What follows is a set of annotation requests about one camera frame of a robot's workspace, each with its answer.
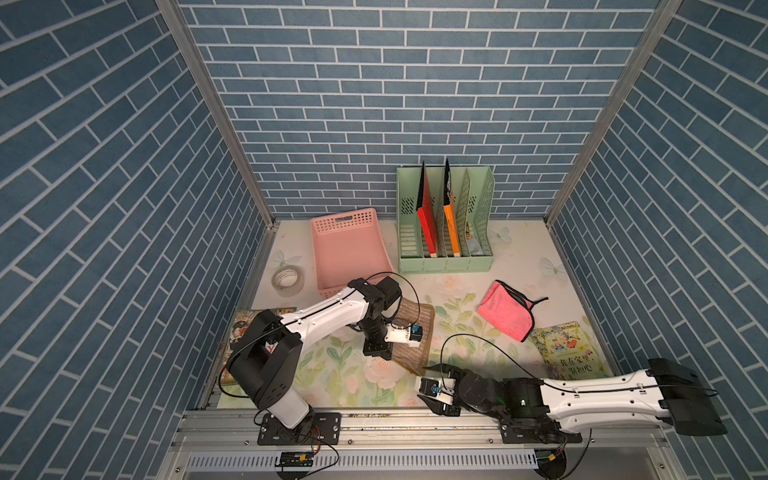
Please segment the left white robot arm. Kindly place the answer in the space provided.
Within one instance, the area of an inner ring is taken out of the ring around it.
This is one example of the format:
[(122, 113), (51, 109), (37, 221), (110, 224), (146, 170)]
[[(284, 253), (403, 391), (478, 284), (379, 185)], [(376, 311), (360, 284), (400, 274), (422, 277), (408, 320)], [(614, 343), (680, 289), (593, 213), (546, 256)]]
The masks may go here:
[(402, 301), (393, 272), (380, 272), (372, 283), (358, 278), (336, 295), (315, 305), (279, 315), (258, 313), (235, 343), (222, 370), (231, 375), (264, 414), (260, 445), (335, 445), (338, 414), (316, 414), (293, 387), (302, 352), (333, 334), (354, 325), (364, 335), (363, 354), (390, 360), (394, 346), (418, 347), (423, 328), (413, 322), (395, 323), (386, 311)]

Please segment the brown striped dishcloth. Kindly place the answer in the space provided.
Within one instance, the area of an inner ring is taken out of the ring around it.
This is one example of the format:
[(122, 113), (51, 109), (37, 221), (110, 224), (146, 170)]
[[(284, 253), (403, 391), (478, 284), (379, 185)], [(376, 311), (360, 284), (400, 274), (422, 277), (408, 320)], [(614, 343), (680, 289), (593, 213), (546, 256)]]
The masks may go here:
[(391, 360), (414, 375), (424, 375), (429, 363), (435, 309), (431, 305), (417, 304), (403, 299), (395, 315), (396, 327), (409, 327), (417, 331), (415, 340), (395, 343)]

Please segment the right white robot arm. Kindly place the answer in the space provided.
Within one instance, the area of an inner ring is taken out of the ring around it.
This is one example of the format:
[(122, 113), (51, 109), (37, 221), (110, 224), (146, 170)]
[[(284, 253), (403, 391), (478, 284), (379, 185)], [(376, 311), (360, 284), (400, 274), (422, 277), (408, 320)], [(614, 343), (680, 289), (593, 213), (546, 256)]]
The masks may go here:
[(611, 378), (496, 380), (437, 364), (416, 381), (436, 415), (473, 412), (494, 419), (506, 444), (569, 444), (582, 432), (610, 426), (670, 425), (683, 436), (724, 435), (727, 428), (693, 370), (654, 358), (645, 369)]

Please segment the pink and grey dishcloth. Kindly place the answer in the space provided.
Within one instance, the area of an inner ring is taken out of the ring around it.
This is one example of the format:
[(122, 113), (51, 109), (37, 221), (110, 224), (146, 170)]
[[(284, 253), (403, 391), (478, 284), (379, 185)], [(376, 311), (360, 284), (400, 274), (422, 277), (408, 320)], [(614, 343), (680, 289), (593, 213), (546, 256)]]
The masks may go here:
[(504, 335), (522, 343), (535, 327), (533, 308), (548, 300), (548, 297), (531, 300), (505, 282), (495, 280), (476, 311)]

